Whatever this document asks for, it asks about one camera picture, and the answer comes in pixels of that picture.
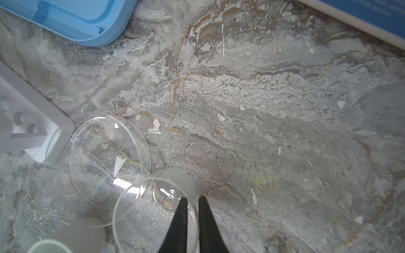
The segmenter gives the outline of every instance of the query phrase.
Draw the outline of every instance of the glass petri dish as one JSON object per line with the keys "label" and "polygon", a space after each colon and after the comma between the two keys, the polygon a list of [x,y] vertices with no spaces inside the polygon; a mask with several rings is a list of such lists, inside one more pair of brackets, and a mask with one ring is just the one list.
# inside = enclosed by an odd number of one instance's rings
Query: glass petri dish
{"label": "glass petri dish", "polygon": [[120,253],[159,251],[174,216],[154,201],[157,182],[162,187],[161,192],[172,196],[172,201],[167,204],[174,210],[177,206],[173,205],[178,204],[181,197],[187,198],[187,252],[196,252],[199,232],[197,205],[195,201],[189,201],[196,199],[195,190],[182,189],[183,185],[180,187],[167,178],[157,177],[160,175],[140,179],[119,197],[113,214],[113,234]]}
{"label": "glass petri dish", "polygon": [[136,124],[121,115],[102,114],[73,134],[67,162],[77,194],[89,215],[111,225],[119,196],[151,171],[148,145]]}

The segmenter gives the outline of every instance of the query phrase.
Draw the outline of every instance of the petri dish lid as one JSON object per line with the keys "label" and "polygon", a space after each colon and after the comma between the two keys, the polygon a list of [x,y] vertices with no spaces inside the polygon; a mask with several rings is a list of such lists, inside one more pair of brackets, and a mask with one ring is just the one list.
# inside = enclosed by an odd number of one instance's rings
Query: petri dish lid
{"label": "petri dish lid", "polygon": [[73,134],[67,162],[77,194],[88,215],[103,226],[112,222],[119,196],[151,171],[148,145],[136,124],[121,115],[102,114],[87,120]]}

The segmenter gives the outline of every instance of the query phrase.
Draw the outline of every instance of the gray marble surface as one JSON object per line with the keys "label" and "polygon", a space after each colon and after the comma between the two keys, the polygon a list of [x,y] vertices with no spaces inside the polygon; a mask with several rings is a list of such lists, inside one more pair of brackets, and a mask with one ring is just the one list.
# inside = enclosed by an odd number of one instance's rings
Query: gray marble surface
{"label": "gray marble surface", "polygon": [[[101,48],[0,10],[0,60],[76,123],[158,119],[231,252],[405,251],[403,51],[295,2],[141,0]],[[0,155],[1,252],[92,214],[65,157]]]}

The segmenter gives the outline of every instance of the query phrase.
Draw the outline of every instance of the yellow stain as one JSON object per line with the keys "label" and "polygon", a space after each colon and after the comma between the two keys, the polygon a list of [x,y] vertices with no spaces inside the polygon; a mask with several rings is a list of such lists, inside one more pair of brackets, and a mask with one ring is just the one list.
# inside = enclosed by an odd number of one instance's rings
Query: yellow stain
{"label": "yellow stain", "polygon": [[254,181],[256,186],[262,190],[263,192],[267,192],[267,191],[271,191],[274,188],[274,184],[270,183],[269,187],[267,189],[264,189],[263,186],[260,184],[260,180],[265,179],[264,176],[260,176],[258,178],[256,178],[256,180]]}

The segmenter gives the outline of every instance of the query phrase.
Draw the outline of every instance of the blue plastic tray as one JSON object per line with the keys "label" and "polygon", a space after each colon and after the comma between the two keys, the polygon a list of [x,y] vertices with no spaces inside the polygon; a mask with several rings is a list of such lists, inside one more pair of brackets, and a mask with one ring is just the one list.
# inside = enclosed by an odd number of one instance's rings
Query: blue plastic tray
{"label": "blue plastic tray", "polygon": [[124,31],[137,0],[0,0],[0,7],[79,45],[100,47]]}

